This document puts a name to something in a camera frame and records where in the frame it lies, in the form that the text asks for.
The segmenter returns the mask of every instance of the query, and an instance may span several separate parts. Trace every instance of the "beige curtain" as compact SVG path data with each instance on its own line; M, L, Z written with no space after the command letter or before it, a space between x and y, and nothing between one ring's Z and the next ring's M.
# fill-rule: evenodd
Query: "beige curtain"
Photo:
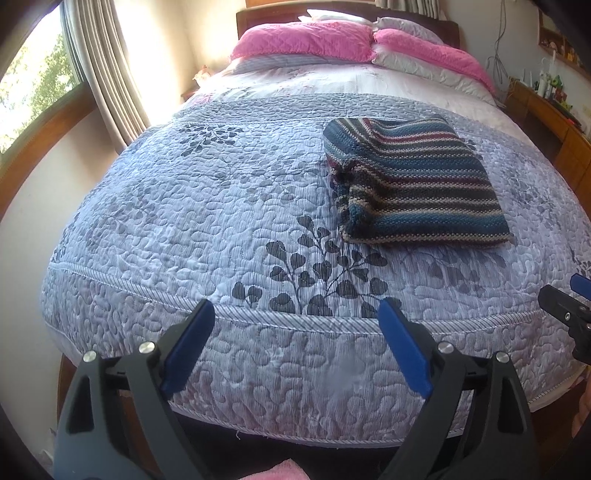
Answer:
M378 7L439 18L439 0L375 0Z
M82 70L121 153L150 121L129 71L113 0L65 0L64 10Z

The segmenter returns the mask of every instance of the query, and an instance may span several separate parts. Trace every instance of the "pink pillowcase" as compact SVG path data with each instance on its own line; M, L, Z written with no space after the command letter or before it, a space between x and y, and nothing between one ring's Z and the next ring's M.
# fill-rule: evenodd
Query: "pink pillowcase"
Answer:
M230 60L270 53L311 53L363 63L374 57L372 41L372 28L353 22L264 24L244 33Z
M392 51L404 53L433 65L461 73L482 82L491 93L495 93L495 84L472 55L447 45L435 45L409 35L402 30L386 28L374 33L377 43Z

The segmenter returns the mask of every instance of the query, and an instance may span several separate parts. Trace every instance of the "white wall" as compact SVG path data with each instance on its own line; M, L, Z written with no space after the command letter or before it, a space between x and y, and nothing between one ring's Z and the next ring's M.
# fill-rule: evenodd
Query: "white wall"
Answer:
M180 2L115 0L129 67L153 125L165 122L178 108L199 70Z
M236 12L246 8L245 0L180 2L197 69L205 64L216 72L223 70L238 41Z
M95 110L41 160L0 222L0 402L33 453L56 427L61 358L41 319L41 281L67 221L115 157Z
M440 4L448 19L460 25L462 46L485 65L486 59L495 54L501 0L441 0ZM550 58L538 46L538 9L529 0L506 0L505 4L507 30L501 40L499 56L509 75L521 78L525 69L527 78L532 72L535 81L540 74L542 58ZM591 83L560 60L556 61L556 66L565 84L567 102L576 109L573 113L591 126L591 119L582 113L583 104L591 108Z

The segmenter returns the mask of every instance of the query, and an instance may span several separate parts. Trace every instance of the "folded sweater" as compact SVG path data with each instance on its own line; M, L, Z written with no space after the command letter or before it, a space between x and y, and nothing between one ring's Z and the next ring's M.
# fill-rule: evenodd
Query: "folded sweater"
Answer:
M346 242L509 239L486 170L441 116L338 118L324 129L324 149Z

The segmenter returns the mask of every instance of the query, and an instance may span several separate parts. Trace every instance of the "window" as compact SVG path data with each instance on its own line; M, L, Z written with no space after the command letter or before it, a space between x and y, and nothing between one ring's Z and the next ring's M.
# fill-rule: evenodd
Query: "window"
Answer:
M0 80L0 154L78 83L56 8L37 24Z

